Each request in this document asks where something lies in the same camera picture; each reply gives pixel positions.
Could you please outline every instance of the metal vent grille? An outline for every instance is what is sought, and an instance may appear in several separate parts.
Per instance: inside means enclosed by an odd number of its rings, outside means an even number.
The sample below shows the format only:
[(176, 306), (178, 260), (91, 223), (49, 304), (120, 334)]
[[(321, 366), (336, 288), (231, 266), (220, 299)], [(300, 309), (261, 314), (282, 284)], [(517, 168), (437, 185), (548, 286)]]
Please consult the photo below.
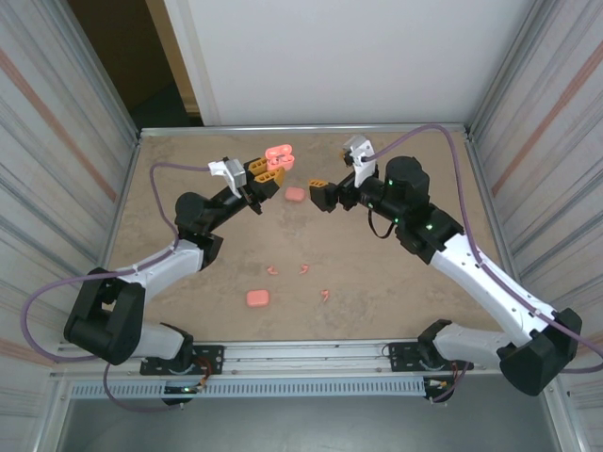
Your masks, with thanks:
[[(170, 386), (181, 383), (171, 381)], [(353, 379), (214, 379), (196, 395), (164, 395), (166, 381), (110, 383), (117, 398), (225, 398), (225, 397), (304, 397), (304, 396), (424, 396), (421, 377)], [(73, 386), (72, 398), (104, 398), (103, 384), (81, 381)]]

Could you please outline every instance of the silver metal wall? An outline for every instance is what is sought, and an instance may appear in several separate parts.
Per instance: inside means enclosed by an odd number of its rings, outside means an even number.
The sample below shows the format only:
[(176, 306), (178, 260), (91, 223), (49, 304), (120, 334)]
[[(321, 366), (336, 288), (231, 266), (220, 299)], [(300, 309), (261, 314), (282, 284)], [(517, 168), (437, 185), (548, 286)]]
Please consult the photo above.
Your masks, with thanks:
[[(0, 2), (0, 450), (35, 442), (51, 363), (19, 312), (40, 286), (99, 261), (136, 146), (134, 126), (60, 0)], [(34, 336), (55, 347), (74, 287), (41, 297)]]
[[(603, 2), (541, 2), (472, 134), (521, 281), (603, 345)], [(577, 365), (600, 359), (581, 347)], [(564, 379), (593, 450), (603, 374)]]

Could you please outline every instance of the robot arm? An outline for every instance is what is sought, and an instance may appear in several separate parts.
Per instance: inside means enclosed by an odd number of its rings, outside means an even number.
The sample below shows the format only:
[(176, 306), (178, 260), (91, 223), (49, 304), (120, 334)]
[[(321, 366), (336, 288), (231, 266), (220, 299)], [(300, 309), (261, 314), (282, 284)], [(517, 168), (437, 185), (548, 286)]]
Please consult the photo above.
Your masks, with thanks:
[[(430, 178), (415, 158), (392, 158), (382, 181), (374, 160), (363, 159), (371, 155), (370, 142), (353, 137), (344, 147), (343, 158), (354, 172), (337, 185), (310, 181), (312, 202), (325, 212), (332, 212), (338, 204), (345, 210), (362, 204), (368, 209), (369, 221), (373, 213), (391, 221), (405, 249), (458, 283), (503, 330), (476, 331), (438, 320), (418, 338), (423, 360), (427, 364), (444, 359), (498, 366), (517, 389), (532, 396), (539, 394), (574, 359), (577, 342), (535, 317), (481, 269), (463, 227), (430, 203)], [(557, 313), (478, 252), (482, 261), (531, 306), (579, 333), (581, 320), (574, 311)]]
[[(268, 170), (267, 164), (266, 158), (245, 165), (228, 158), (210, 163), (212, 175), (224, 177), (228, 187), (211, 199), (192, 192), (181, 195), (175, 209), (178, 240), (117, 270), (133, 273), (84, 282), (65, 325), (65, 339), (114, 365), (131, 357), (157, 357), (175, 372), (186, 370), (192, 359), (192, 336), (169, 325), (144, 322), (144, 308), (155, 295), (216, 259), (222, 238), (213, 231), (223, 222), (247, 206), (262, 213), (261, 203), (285, 178), (283, 168)], [(95, 268), (91, 273), (106, 270)], [(105, 304), (113, 309), (105, 309)]]

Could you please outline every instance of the pink block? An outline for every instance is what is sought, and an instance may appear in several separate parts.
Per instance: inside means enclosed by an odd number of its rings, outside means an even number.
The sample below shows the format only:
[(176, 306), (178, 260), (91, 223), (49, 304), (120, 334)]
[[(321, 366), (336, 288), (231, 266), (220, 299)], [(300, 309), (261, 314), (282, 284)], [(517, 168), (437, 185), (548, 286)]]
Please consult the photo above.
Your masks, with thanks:
[(268, 290), (250, 290), (247, 293), (247, 305), (250, 308), (261, 308), (264, 306), (268, 306), (270, 302), (270, 295)]
[(285, 199), (287, 201), (302, 202), (305, 200), (305, 190), (296, 186), (289, 186), (285, 190)]

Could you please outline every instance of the marble-patterned surface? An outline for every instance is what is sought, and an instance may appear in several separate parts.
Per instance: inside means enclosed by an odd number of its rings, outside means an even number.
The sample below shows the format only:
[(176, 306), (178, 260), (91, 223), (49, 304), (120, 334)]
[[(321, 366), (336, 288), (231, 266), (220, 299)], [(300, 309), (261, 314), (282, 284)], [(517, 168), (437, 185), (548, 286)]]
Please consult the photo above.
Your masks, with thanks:
[[(372, 134), (381, 149), (398, 134)], [(160, 220), (148, 169), (158, 161), (202, 166), (225, 155), (251, 160), (270, 146), (290, 143), (296, 166), (285, 187), (306, 186), (311, 178), (340, 181), (348, 169), (338, 157), (345, 134), (147, 137), (122, 217), (111, 268), (125, 266), (165, 247), (171, 233)], [(475, 179), (462, 158), (465, 192), (478, 243), (496, 257)], [(437, 133), (414, 137), (390, 155), (416, 156), (431, 176), (432, 201), (460, 219), (454, 173), (446, 141)], [(157, 184), (173, 218), (185, 191), (212, 196), (224, 187), (207, 173), (160, 169)], [(471, 328), (496, 329), (495, 321), (461, 289), (406, 252), (394, 236), (379, 240), (367, 225), (367, 210), (337, 208), (321, 213), (309, 201), (286, 202), (281, 190), (263, 204), (264, 214), (246, 209), (216, 230), (224, 237), (220, 256), (157, 296), (147, 319), (173, 324), (197, 340), (319, 340), (413, 337), (434, 320), (449, 318)], [(378, 230), (387, 224), (376, 218)], [(299, 275), (300, 266), (310, 270)], [(280, 274), (270, 276), (275, 266)], [(251, 309), (245, 294), (268, 289), (270, 305)], [(322, 302), (320, 291), (331, 296)]]

